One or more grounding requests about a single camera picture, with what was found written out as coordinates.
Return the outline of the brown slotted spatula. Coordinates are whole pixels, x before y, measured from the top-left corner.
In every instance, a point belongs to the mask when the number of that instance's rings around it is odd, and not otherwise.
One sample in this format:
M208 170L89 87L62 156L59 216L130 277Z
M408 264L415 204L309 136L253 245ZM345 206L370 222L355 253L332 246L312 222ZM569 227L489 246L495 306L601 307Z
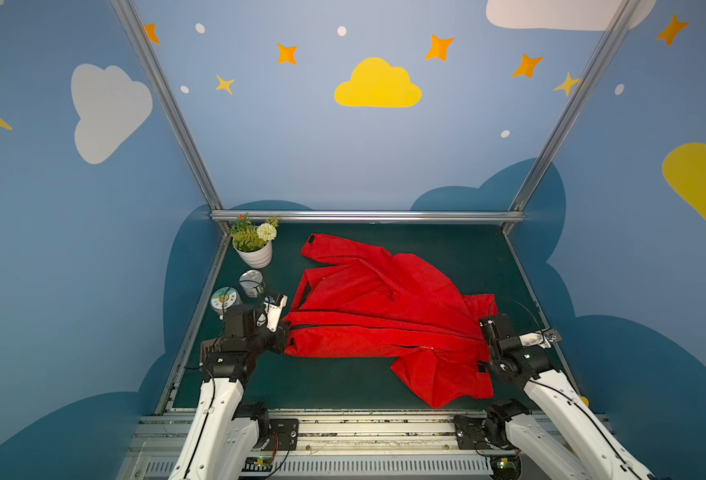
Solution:
M204 363L208 356L217 350L219 340L217 338L205 340L201 342L200 345L200 359L201 363Z

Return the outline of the white plant pot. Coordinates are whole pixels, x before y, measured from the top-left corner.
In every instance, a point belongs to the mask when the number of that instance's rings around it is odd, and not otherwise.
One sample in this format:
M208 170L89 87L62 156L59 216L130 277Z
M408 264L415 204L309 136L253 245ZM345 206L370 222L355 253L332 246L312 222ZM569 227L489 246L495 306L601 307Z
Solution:
M271 241L268 241L262 248L252 252L244 252L237 248L235 248L235 251L250 268L257 270L268 266L273 256Z

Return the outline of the silver tin can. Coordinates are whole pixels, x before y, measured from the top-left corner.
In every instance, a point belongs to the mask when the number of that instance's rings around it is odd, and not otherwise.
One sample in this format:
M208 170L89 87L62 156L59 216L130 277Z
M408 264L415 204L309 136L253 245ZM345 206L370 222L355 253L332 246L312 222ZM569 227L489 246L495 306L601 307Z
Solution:
M265 292L265 282L262 273L256 269L245 271L239 276L239 285L248 298L258 298Z

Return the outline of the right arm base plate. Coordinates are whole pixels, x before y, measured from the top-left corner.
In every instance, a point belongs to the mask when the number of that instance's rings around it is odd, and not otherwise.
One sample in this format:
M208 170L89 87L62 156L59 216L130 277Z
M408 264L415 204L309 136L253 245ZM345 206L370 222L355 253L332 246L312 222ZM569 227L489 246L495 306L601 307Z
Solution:
M505 449L510 446L505 425L496 417L455 415L453 424L460 450Z

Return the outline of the green artificial plant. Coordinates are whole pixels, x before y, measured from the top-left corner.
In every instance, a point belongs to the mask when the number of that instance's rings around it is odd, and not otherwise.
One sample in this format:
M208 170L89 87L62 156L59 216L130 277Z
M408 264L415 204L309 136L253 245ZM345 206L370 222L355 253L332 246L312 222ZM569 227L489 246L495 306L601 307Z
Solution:
M255 224L248 214L239 215L230 226L234 248L244 253L252 253L264 248L276 239L278 225L276 217Z

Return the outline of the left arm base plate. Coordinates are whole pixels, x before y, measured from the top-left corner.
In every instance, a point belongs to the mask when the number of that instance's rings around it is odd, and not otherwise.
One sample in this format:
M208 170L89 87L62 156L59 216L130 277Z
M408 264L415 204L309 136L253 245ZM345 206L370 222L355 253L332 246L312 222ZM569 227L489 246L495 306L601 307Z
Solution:
M278 418L258 422L258 441L256 451L295 451L299 437L299 420L296 418Z

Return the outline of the left controller board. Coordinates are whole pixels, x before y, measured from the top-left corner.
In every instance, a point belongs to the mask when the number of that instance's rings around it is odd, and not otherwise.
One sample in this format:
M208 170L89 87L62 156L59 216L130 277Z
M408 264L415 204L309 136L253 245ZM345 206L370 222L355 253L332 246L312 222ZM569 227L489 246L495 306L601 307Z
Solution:
M276 460L271 460L268 457L248 457L245 460L241 475L243 477L266 476L271 474L276 466Z

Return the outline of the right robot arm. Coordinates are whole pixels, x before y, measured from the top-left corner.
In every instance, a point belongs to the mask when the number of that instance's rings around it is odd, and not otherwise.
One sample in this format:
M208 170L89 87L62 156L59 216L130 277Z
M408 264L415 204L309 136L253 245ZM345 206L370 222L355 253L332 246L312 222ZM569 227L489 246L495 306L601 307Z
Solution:
M604 426L571 385L567 375L544 353L562 340L552 328L516 332L506 314L480 320L489 350L487 366L533 401L560 433L557 440L517 400L487 411L486 438L500 448L531 458L551 479L654 479Z

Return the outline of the right controller board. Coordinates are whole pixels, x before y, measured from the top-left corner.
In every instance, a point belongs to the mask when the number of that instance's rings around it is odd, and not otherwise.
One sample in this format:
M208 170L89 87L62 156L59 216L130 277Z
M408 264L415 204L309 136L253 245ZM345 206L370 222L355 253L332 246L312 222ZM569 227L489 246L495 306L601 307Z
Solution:
M515 457L493 457L490 460L492 480L519 480L522 473L522 464Z

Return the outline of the controller board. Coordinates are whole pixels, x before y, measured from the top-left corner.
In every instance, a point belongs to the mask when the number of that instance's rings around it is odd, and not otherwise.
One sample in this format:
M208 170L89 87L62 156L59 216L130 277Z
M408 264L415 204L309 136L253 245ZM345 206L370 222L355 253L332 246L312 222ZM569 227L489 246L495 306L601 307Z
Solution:
M522 473L522 464L515 457L493 457L490 460L492 480L519 480Z
M271 474L276 466L276 460L271 460L268 457L248 457L245 460L241 475L243 477L266 476Z

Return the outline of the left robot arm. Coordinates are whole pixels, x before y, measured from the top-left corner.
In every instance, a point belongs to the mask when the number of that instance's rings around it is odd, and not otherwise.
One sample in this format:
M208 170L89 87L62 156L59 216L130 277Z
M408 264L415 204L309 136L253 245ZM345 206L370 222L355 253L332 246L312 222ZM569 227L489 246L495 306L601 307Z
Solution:
M222 329L200 362L199 400L172 479L237 479L252 449L267 441L266 408L242 400L257 358L283 352L285 305L281 297L277 304L235 305L221 314Z

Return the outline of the aluminium frame rail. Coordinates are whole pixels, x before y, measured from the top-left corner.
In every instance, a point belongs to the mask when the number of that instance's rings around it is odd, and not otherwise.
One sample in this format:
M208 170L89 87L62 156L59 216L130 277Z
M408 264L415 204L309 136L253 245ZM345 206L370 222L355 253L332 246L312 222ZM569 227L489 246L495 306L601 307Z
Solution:
M295 223L362 223L362 224L502 224L520 223L523 212L501 211L313 211L313 210L213 210L215 221L235 221L240 216L257 220L275 217L280 222Z

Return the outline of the red jacket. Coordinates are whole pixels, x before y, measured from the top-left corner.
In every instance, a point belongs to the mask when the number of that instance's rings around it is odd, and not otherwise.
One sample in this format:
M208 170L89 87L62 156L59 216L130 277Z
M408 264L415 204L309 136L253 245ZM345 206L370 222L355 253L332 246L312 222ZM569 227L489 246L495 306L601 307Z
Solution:
M332 235L310 235L301 253L319 265L303 272L284 318L285 354L390 358L432 408L493 397L480 322L497 314L494 295L461 293L416 255Z

